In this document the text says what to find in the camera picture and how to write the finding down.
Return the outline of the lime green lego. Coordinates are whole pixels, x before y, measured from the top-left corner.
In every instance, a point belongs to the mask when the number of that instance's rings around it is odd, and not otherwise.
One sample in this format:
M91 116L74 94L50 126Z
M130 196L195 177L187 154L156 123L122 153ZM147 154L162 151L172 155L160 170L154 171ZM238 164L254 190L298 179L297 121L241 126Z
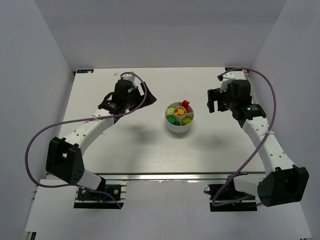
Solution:
M186 126L186 125L190 124L191 122L192 122L192 119L186 117L186 118L184 118L184 119L181 120L181 125L182 125L182 126Z

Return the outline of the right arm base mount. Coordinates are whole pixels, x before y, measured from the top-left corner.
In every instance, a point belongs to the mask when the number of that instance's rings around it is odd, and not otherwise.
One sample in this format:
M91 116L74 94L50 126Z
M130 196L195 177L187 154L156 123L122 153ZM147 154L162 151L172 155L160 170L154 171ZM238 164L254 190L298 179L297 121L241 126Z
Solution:
M213 198L222 186L223 184L209 184L207 187L203 189L203 192L209 195L209 206L211 212L256 212L258 210L256 198L254 196L248 197L242 201L237 201L235 203L226 204L223 206L213 206ZM217 197L215 203L226 203L247 196L248 194L236 191L233 186L229 185Z

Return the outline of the red rectangular lego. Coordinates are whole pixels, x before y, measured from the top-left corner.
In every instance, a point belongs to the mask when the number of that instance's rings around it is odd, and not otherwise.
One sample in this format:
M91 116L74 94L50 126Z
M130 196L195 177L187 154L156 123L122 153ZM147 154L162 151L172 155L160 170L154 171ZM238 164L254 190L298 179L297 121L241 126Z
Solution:
M184 107L185 109L187 109L189 107L190 102L187 100L184 100L181 104L182 107Z

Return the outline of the pale green curved lego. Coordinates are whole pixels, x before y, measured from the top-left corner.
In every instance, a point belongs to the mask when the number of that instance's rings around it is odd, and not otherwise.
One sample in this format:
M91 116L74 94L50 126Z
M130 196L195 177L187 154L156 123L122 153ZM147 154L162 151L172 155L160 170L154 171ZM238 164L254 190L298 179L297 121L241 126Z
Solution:
M175 109L173 107L169 107L165 110L166 115L174 115L175 114Z

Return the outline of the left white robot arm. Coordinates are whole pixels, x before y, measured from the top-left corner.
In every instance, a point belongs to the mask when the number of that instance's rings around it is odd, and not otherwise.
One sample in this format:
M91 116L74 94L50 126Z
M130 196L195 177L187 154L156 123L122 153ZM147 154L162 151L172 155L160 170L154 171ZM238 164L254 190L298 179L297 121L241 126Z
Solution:
M104 97L90 119L65 137L54 137L49 142L45 170L70 185L105 191L105 179L85 168L83 155L121 117L157 100L144 81L140 83L140 88L132 79L119 79L114 91Z

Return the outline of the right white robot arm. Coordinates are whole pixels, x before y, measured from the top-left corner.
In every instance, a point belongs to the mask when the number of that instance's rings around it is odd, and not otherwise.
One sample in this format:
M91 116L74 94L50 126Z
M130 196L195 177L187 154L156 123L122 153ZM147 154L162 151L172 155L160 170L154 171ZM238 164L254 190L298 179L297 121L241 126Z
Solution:
M255 146L265 170L265 177L242 172L229 176L222 192L230 194L232 201L255 196L266 207L300 202L309 173L288 157L269 129L263 108L252 102L250 83L242 79L225 81L220 88L208 90L207 96L209 112L231 111Z

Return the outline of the dark green lego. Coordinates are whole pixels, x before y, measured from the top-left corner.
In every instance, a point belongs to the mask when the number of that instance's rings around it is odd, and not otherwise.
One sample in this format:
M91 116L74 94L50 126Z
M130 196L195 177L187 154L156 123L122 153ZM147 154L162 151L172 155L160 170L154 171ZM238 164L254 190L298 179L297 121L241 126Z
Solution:
M179 122L178 122L174 117L172 117L172 116L170 116L170 117L168 118L168 121L169 121L172 125L176 125L176 126L179 125Z

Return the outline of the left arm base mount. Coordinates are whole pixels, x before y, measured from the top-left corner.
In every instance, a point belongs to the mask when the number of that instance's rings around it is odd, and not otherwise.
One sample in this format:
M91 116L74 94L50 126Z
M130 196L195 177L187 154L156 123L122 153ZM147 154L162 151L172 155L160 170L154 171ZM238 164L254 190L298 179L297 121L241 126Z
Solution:
M119 181L107 181L99 192L77 187L73 208L93 210L119 210L123 207L127 195L127 184Z

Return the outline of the orange yellow lego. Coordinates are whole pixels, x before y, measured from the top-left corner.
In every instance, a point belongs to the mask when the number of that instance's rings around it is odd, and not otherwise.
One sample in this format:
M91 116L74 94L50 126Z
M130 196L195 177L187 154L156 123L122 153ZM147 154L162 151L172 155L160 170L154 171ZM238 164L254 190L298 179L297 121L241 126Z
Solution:
M184 114L186 113L185 109L184 108L181 108L181 107L178 107L175 114L177 116L183 116Z

